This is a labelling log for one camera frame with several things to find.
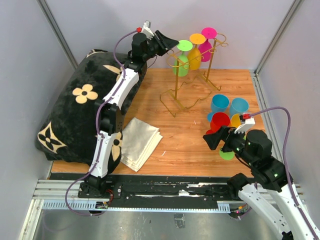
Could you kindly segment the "light blue wine glass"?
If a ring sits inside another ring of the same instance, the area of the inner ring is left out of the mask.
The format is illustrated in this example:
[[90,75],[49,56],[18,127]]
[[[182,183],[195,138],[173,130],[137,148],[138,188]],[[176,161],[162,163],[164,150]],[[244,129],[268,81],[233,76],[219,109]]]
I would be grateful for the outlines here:
[[241,97],[234,98],[229,108],[229,116],[232,117],[235,114],[243,114],[248,111],[249,103]]

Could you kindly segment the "green wine glass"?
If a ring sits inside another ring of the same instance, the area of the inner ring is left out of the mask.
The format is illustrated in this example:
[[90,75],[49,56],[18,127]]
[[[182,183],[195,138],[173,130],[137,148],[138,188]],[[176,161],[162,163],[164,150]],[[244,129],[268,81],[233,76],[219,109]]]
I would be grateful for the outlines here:
[[233,157],[240,156],[244,150],[246,137],[240,134],[234,134],[227,137],[223,146],[219,150],[219,155],[224,160],[232,160]]
[[189,40],[180,40],[179,44],[176,46],[180,51],[180,55],[175,61],[175,67],[173,67],[173,73],[178,73],[179,77],[185,77],[189,72],[190,65],[188,64],[189,60],[186,56],[186,52],[190,51],[193,48],[193,44]]

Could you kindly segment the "black floral pillow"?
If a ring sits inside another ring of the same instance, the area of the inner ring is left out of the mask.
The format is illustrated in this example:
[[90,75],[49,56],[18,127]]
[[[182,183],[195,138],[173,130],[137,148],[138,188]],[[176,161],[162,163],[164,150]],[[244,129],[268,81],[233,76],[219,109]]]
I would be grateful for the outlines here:
[[95,102],[112,90],[126,60],[124,53],[93,49],[80,62],[35,137],[35,147],[47,160],[92,164],[98,136]]

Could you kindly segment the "back orange wine glass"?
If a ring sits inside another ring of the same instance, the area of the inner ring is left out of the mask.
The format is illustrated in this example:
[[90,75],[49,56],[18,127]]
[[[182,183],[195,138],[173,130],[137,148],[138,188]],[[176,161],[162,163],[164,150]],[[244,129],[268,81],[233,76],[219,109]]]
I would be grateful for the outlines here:
[[189,37],[189,41],[193,44],[193,48],[189,51],[187,58],[189,63],[189,69],[193,71],[199,69],[201,66],[202,54],[198,49],[198,45],[203,44],[206,41],[206,38],[201,33],[193,33]]

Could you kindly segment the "pink wine glass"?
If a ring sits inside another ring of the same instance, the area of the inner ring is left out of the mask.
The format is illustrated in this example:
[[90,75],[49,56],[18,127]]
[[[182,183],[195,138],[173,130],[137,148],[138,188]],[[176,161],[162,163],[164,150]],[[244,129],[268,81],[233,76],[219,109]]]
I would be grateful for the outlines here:
[[198,50],[201,53],[201,62],[208,62],[211,57],[210,49],[212,48],[212,44],[210,40],[214,39],[217,36],[217,31],[212,27],[205,27],[201,34],[205,37],[205,42],[200,44]]

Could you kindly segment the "yellow wine glass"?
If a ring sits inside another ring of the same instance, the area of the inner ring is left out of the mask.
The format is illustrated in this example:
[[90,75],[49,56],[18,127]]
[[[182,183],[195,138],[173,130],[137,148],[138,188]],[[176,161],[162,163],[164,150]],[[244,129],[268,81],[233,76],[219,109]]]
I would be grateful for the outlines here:
[[240,125],[243,124],[240,116],[241,116],[241,114],[236,113],[231,117],[231,119],[230,119],[230,126],[231,127],[238,128]]

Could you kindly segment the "red wine glass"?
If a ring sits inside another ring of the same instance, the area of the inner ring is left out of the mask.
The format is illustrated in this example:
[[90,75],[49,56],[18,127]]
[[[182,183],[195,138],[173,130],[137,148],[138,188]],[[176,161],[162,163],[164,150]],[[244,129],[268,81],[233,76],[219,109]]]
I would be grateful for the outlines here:
[[210,129],[206,131],[206,135],[216,133],[221,127],[230,127],[231,119],[224,112],[216,112],[210,120]]

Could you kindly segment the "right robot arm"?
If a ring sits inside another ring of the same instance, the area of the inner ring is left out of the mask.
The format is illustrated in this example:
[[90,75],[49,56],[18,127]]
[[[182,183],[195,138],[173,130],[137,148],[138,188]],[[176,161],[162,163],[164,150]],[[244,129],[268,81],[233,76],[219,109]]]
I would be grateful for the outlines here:
[[272,206],[243,174],[227,181],[226,193],[232,200],[246,202],[271,228],[278,240],[318,240],[320,229],[302,205],[290,173],[272,156],[272,142],[262,130],[237,133],[234,127],[222,126],[203,139],[211,150],[224,142],[223,151],[233,152],[250,168],[255,182],[273,198]]

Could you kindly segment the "folded beige cloth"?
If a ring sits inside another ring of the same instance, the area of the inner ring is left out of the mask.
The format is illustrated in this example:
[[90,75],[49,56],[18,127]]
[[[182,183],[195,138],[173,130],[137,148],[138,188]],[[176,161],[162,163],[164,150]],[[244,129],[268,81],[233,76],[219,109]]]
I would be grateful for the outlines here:
[[134,117],[123,130],[121,162],[138,172],[154,152],[163,136],[158,127]]

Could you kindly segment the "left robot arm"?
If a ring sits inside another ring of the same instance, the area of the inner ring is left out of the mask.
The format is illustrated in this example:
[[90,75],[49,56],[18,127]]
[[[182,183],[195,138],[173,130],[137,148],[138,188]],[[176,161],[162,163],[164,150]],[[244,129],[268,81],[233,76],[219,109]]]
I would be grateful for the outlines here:
[[179,44],[178,40],[166,37],[158,30],[152,32],[138,28],[131,34],[131,50],[125,63],[120,65],[120,78],[103,100],[96,104],[96,148],[89,171],[82,177],[80,195],[101,198],[111,193],[106,176],[114,171],[121,160],[125,99],[138,83],[147,61],[163,56]]

